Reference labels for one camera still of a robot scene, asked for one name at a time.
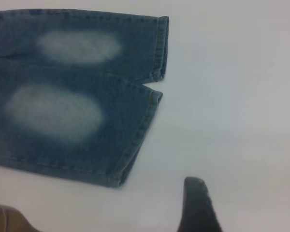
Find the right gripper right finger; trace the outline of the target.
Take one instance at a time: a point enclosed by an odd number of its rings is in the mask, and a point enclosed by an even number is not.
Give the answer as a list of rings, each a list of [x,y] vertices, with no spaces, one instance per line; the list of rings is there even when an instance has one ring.
[[[184,180],[182,217],[179,232],[222,232],[208,188],[197,177]]]

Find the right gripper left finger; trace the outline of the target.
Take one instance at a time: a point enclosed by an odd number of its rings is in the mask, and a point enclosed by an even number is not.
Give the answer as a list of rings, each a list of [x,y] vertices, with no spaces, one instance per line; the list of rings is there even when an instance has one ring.
[[[0,205],[0,232],[38,232],[17,209]]]

